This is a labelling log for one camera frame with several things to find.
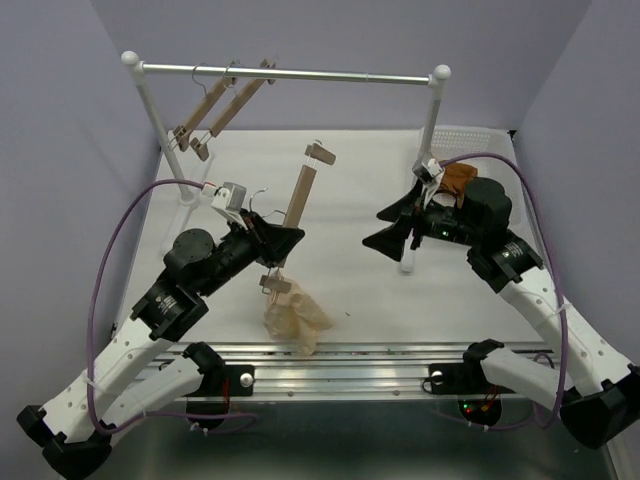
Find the beige underwear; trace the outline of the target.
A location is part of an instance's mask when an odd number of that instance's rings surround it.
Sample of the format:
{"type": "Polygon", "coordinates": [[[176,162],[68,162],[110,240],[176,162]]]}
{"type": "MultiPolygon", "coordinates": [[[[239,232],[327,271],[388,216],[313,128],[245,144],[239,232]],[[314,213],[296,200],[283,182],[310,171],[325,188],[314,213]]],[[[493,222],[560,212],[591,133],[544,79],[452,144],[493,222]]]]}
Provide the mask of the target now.
{"type": "Polygon", "coordinates": [[[298,356],[309,357],[319,336],[334,322],[296,281],[286,277],[281,281],[290,286],[289,291],[269,294],[263,325],[271,340],[294,343],[298,356]]]}

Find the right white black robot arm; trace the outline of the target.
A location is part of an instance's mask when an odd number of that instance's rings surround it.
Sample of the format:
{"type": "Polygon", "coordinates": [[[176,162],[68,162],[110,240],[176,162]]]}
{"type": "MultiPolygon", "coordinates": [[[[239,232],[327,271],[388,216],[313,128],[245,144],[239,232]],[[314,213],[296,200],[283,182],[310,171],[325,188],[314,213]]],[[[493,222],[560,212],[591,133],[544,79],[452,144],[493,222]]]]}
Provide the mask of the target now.
{"type": "Polygon", "coordinates": [[[471,344],[460,362],[430,368],[431,391],[480,394],[490,388],[527,397],[556,410],[569,433],[597,449],[639,419],[639,368],[600,336],[556,294],[552,275],[535,250],[509,228],[512,202],[489,178],[471,180],[460,204],[421,203],[415,185],[377,217],[387,227],[364,238],[364,246],[399,262],[404,245],[425,237],[467,246],[472,271],[533,327],[559,364],[545,367],[502,342],[471,344]]]}

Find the wooden clip hanger with underwear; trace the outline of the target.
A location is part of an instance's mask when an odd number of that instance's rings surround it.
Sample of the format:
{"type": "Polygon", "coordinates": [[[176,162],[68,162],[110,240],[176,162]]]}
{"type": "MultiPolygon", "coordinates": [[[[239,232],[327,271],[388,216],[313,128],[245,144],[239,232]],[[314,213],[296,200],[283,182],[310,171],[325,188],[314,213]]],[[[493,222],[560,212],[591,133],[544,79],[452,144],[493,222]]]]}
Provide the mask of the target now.
{"type": "MultiPolygon", "coordinates": [[[[336,155],[328,150],[319,139],[315,139],[306,146],[304,155],[305,162],[300,168],[287,209],[283,212],[283,227],[299,227],[316,178],[316,164],[320,162],[332,166],[336,162],[336,155]]],[[[270,269],[266,275],[260,278],[259,282],[262,292],[269,295],[270,303],[278,306],[286,306],[293,294],[293,282],[282,273],[286,260],[287,258],[284,258],[277,267],[270,269]]]]}

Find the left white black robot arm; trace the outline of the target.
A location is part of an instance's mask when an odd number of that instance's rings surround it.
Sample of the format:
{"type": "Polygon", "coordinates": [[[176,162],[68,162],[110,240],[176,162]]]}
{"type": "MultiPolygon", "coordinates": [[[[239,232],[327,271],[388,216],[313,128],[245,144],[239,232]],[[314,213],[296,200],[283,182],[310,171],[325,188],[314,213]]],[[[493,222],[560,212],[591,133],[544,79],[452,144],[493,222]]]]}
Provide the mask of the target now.
{"type": "Polygon", "coordinates": [[[183,395],[221,386],[224,362],[204,342],[189,345],[152,377],[135,378],[205,316],[206,297],[254,262],[277,266],[305,236],[247,210],[240,218],[219,242],[200,228],[180,233],[163,258],[164,270],[105,349],[56,397],[19,413],[22,430],[63,478],[87,478],[134,424],[183,395]]]}

